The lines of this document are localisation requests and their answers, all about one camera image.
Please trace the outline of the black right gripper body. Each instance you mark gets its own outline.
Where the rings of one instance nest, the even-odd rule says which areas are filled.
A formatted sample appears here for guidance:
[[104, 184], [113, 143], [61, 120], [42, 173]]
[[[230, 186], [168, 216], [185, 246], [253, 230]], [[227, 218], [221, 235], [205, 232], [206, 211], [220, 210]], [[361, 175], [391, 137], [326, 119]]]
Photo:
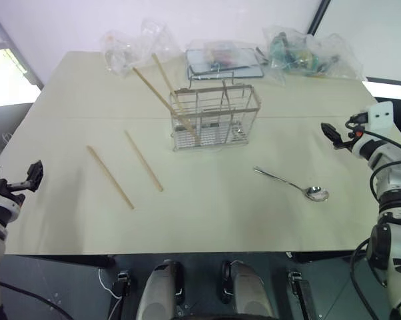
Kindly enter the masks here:
[[346, 128], [350, 130], [348, 137], [351, 139], [349, 142], [350, 147], [352, 149], [354, 144], [361, 138], [364, 131], [364, 125], [368, 122], [368, 114], [367, 113], [358, 113], [349, 118], [346, 122]]

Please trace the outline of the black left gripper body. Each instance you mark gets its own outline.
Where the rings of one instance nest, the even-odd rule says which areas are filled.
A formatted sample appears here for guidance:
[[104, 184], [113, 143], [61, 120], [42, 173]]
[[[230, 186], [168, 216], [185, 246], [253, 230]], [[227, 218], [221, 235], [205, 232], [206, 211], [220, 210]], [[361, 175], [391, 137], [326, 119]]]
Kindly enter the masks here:
[[30, 189], [30, 180], [8, 183], [6, 179], [0, 179], [0, 207], [20, 209], [25, 201], [24, 194], [18, 191]]

